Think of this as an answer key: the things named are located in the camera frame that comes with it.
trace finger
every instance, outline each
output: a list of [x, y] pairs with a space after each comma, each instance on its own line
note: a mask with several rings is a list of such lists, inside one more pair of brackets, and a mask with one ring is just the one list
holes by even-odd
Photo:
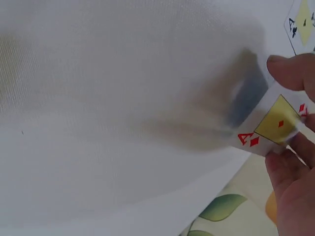
[[306, 117], [305, 125], [308, 127], [311, 131], [315, 132], [315, 114], [309, 114]]
[[281, 156], [285, 161], [285, 165], [290, 169], [294, 180], [300, 179], [310, 171], [310, 168], [304, 165], [290, 149], [286, 149]]
[[271, 152], [267, 154], [265, 163], [268, 175], [279, 201], [284, 191], [294, 182], [291, 170], [282, 155]]
[[279, 84], [291, 90], [305, 90], [315, 102], [315, 55], [302, 54], [289, 59], [270, 56], [267, 67]]
[[290, 147], [298, 154], [309, 168], [315, 166], [315, 144], [304, 134], [298, 133], [290, 142]]

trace floral tablecloth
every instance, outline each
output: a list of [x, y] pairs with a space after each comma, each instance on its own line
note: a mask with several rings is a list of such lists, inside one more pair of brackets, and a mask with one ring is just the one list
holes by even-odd
[[253, 155], [181, 236], [277, 236], [276, 213], [264, 158]]

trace white fabric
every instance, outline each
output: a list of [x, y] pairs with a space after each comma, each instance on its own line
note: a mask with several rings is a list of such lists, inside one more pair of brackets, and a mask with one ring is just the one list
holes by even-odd
[[292, 54], [291, 4], [0, 1], [0, 234], [179, 233], [248, 156], [202, 130], [244, 50]]

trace hand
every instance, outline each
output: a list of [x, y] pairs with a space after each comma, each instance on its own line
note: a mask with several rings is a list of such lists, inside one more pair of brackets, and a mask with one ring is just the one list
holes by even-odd
[[[304, 54], [290, 59], [271, 56], [267, 61], [270, 74], [284, 87], [305, 90], [315, 102], [315, 55]], [[308, 115], [305, 125], [315, 132], [315, 114]], [[267, 171], [277, 200], [277, 226], [280, 236], [315, 235], [315, 145], [297, 134], [291, 148], [281, 155], [266, 156]]]

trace green leaf pattern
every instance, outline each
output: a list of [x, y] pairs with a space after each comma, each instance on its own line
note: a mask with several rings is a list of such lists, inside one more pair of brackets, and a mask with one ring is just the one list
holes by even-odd
[[205, 231], [201, 231], [201, 230], [192, 230], [188, 233], [187, 236], [214, 236], [214, 235]]
[[210, 221], [222, 221], [230, 216], [247, 198], [239, 194], [226, 194], [215, 198], [199, 217]]

